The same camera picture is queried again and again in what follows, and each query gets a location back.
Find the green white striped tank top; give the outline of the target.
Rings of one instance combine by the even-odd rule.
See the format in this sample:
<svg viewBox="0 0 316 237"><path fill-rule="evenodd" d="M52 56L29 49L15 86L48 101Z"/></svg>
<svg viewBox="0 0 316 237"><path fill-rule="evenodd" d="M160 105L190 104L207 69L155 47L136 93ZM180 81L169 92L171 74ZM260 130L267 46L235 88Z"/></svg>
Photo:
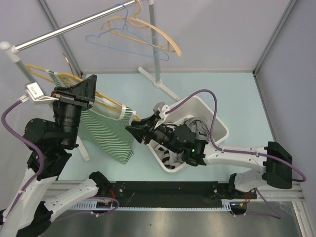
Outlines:
<svg viewBox="0 0 316 237"><path fill-rule="evenodd" d="M110 157L126 164L133 156L134 138L125 128L136 118L135 110L96 91L93 107L81 114L79 138L99 146Z"/></svg>

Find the black white striped tank top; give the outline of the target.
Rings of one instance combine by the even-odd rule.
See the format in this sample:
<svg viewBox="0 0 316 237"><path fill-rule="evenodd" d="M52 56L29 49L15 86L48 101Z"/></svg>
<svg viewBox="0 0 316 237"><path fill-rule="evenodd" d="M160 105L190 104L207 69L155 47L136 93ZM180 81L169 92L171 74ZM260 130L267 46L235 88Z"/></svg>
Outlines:
<svg viewBox="0 0 316 237"><path fill-rule="evenodd" d="M160 165L167 172L176 172L185 165L182 160L183 153L174 153L161 145L156 146L154 152Z"/></svg>

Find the grey tank top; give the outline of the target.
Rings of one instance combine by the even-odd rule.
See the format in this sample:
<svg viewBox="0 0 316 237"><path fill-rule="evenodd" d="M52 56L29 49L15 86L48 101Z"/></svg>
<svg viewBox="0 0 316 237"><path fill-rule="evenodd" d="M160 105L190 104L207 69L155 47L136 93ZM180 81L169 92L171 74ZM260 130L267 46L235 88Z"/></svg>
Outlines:
<svg viewBox="0 0 316 237"><path fill-rule="evenodd" d="M196 134L198 140L210 142L210 128L206 120L198 117L185 118L183 124Z"/></svg>

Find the blue wire hanger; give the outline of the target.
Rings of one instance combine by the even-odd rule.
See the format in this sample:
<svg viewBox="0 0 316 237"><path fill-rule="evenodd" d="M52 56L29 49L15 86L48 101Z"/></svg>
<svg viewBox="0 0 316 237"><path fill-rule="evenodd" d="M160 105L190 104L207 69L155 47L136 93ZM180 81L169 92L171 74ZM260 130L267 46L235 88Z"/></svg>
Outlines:
<svg viewBox="0 0 316 237"><path fill-rule="evenodd" d="M85 36L85 40L100 47L117 50L124 53L153 58L152 30L138 28L128 23L134 16L127 7L122 15L110 17L102 23L99 32ZM156 57L160 61L169 61L170 52L159 51Z"/></svg>

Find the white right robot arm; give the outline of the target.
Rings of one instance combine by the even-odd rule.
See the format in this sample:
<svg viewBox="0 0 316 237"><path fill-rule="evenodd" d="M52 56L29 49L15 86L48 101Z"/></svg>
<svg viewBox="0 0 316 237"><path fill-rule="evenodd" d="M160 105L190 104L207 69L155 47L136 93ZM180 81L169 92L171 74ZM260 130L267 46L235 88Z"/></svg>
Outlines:
<svg viewBox="0 0 316 237"><path fill-rule="evenodd" d="M161 123L157 115L152 115L133 121L126 130L139 143L154 141L180 155L191 166L227 164L248 168L244 173L230 175L228 193L233 198L265 185L283 190L292 188L292 156L277 142L246 150L221 147L211 142L205 120L198 117L186 118L181 123Z"/></svg>

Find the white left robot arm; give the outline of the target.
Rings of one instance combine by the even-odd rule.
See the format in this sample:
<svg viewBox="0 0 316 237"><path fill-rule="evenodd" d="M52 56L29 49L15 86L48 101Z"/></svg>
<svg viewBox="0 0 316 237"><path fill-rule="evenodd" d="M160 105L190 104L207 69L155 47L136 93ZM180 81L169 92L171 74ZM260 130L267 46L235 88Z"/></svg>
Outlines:
<svg viewBox="0 0 316 237"><path fill-rule="evenodd" d="M31 155L14 200L0 213L1 236L40 236L59 215L75 204L108 194L109 181L97 171L77 187L50 200L43 199L71 157L70 151L78 146L80 117L95 102L96 83L97 76L91 75L73 86L55 88L50 96L45 96L36 82L27 84L26 93L17 100L17 105L29 100L36 104L51 104L54 119L31 119L23 135L7 124L8 111L2 114L3 126L31 150Z"/></svg>

